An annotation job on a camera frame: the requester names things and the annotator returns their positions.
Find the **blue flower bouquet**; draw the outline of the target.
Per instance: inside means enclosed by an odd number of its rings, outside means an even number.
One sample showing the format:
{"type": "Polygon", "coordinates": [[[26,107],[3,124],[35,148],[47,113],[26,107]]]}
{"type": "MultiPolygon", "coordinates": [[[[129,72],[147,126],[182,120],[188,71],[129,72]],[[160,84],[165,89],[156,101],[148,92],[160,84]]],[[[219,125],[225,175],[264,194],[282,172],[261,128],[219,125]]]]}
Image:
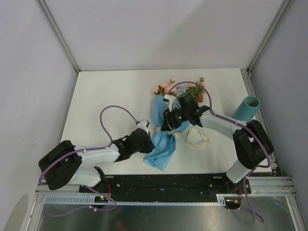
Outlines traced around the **blue flower bouquet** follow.
{"type": "Polygon", "coordinates": [[[171,79],[169,84],[160,84],[154,89],[154,105],[152,106],[152,121],[156,128],[152,142],[155,145],[153,151],[144,156],[143,161],[150,166],[164,171],[170,162],[173,153],[176,150],[177,138],[185,131],[188,146],[196,149],[203,149],[209,143],[209,139],[198,128],[190,128],[188,121],[182,123],[177,129],[170,130],[167,122],[164,120],[164,111],[168,111],[168,103],[164,101],[164,96],[170,92],[172,96],[179,96],[189,92],[192,94],[197,103],[202,103],[204,100],[204,78],[200,77],[198,85],[188,83],[186,86],[174,86],[175,80],[171,79]]]}

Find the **cream printed ribbon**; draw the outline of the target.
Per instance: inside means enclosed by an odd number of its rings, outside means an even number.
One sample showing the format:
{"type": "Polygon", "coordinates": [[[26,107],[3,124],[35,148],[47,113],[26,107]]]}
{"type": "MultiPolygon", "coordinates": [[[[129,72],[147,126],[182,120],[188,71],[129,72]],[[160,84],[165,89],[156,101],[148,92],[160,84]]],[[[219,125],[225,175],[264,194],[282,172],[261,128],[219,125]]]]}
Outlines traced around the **cream printed ribbon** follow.
{"type": "Polygon", "coordinates": [[[205,149],[210,140],[199,128],[189,127],[184,131],[172,131],[175,138],[183,137],[187,146],[194,149],[205,149]]]}

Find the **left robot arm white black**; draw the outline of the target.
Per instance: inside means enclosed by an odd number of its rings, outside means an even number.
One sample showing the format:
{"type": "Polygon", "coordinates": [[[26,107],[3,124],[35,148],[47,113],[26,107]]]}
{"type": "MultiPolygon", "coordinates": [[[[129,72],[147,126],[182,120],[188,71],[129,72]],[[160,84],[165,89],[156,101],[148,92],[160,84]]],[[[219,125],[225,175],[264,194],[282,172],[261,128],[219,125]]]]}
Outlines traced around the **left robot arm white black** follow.
{"type": "Polygon", "coordinates": [[[66,140],[39,160],[38,183],[47,185],[50,190],[65,185],[86,185],[99,193],[106,188],[104,173],[97,166],[99,163],[120,162],[135,153],[147,154],[153,150],[150,133],[141,128],[105,147],[77,147],[66,140]]]}

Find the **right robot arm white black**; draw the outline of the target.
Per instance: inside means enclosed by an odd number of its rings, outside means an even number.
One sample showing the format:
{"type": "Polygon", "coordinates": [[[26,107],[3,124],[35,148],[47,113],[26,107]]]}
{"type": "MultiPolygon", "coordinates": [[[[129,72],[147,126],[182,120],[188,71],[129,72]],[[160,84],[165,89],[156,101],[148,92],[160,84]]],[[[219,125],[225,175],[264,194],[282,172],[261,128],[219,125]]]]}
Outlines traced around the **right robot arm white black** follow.
{"type": "Polygon", "coordinates": [[[222,188],[227,193],[235,192],[239,181],[261,167],[260,163],[274,152],[271,140],[257,120],[238,121],[217,114],[209,106],[199,106],[188,92],[179,97],[166,94],[163,101],[168,104],[163,116],[169,130],[176,130],[188,121],[193,126],[211,129],[233,141],[237,160],[226,171],[222,181],[222,188]]]}

